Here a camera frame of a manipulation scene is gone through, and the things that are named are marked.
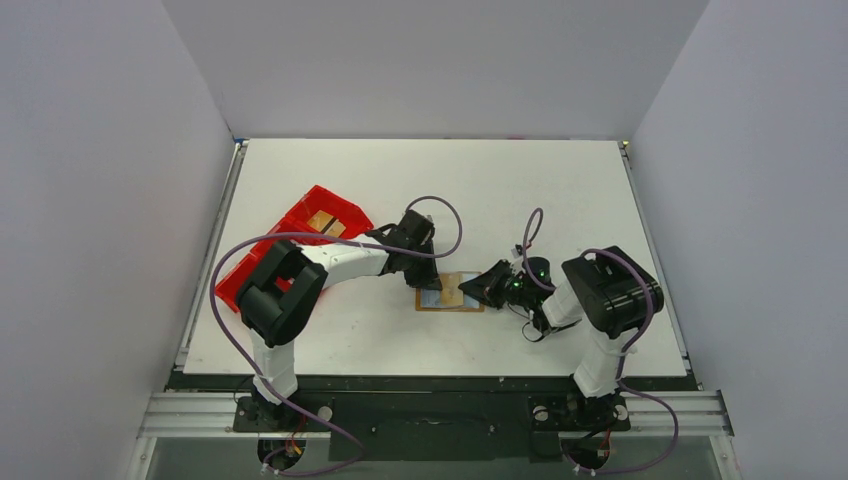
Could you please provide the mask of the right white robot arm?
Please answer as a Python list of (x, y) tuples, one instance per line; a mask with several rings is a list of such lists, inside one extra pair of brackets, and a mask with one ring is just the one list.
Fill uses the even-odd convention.
[(459, 290), (495, 309), (519, 307), (543, 336), (588, 324), (588, 346), (572, 378), (579, 389), (564, 400), (566, 418), (588, 427), (604, 412), (601, 397), (620, 390), (624, 359), (665, 306), (660, 283), (617, 246), (590, 249), (561, 264), (556, 285), (550, 261), (522, 256), (498, 261), (459, 284)]

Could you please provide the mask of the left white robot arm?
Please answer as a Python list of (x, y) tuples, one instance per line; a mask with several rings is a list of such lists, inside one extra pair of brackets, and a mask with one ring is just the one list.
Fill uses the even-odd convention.
[(263, 399), (259, 416), (272, 429), (291, 427), (298, 416), (294, 341), (305, 329), (322, 292), (360, 277), (401, 272), (414, 289), (440, 290), (432, 257), (435, 226), (431, 219), (407, 211), (397, 224), (387, 224), (355, 237), (350, 245), (299, 246), (281, 239), (248, 276), (236, 295), (248, 327), (253, 361), (254, 396)]

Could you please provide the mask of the yellow leather card holder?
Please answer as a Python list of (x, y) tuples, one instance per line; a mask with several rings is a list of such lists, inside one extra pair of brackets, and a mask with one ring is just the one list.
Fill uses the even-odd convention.
[(418, 289), (415, 310), (437, 313), (482, 313), (486, 307), (465, 294), (459, 285), (480, 275), (479, 271), (458, 271), (440, 275), (441, 290)]

